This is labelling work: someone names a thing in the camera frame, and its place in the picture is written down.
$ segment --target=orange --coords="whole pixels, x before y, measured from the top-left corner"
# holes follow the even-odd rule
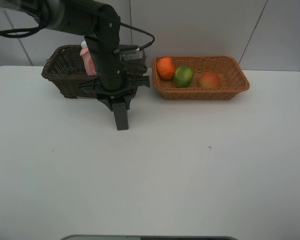
[[[170,57],[161,58],[157,62],[156,68],[162,80],[168,81],[175,76],[176,68]]]

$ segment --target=dark brown wicker basket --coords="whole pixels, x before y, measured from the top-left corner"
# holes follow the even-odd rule
[[[78,92],[79,84],[97,79],[98,76],[88,76],[85,70],[83,59],[80,57],[80,45],[65,45],[59,47],[53,55],[47,60],[43,70],[42,77],[54,83],[65,98],[76,99],[96,98],[96,94]],[[145,64],[146,57],[132,60],[129,64]],[[142,75],[143,72],[136,72],[136,69],[126,67],[128,74]]]
[[[160,79],[157,62],[170,57],[174,66],[189,66],[194,71],[192,83],[187,88],[177,88],[172,81]],[[220,88],[199,86],[199,77],[204,72],[214,72],[222,81]],[[153,86],[169,100],[230,100],[250,87],[247,78],[236,60],[229,56],[158,56],[152,61]]]

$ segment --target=white wall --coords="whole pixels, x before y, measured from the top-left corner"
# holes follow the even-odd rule
[[[300,0],[269,0],[241,61],[248,70],[300,71]]]
[[[4,10],[0,9],[0,30],[11,29]],[[17,39],[8,39],[0,36],[0,66],[21,65],[30,66],[22,45]]]
[[[132,25],[155,35],[159,55],[229,55],[240,60],[266,0],[131,0]],[[134,44],[149,37],[132,32]]]

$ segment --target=light brown wicker basket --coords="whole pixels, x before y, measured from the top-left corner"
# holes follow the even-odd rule
[[[192,83],[187,88],[177,88],[173,82],[161,80],[157,72],[157,62],[170,57],[175,68],[189,66],[194,71]],[[204,72],[214,72],[222,81],[220,88],[199,86],[199,77]],[[158,56],[152,61],[154,88],[169,100],[230,100],[250,87],[247,78],[236,60],[229,56]]]

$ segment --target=lime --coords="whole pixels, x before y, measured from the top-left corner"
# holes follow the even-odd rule
[[[174,84],[177,88],[186,88],[191,84],[194,71],[189,66],[180,66],[174,73]]]

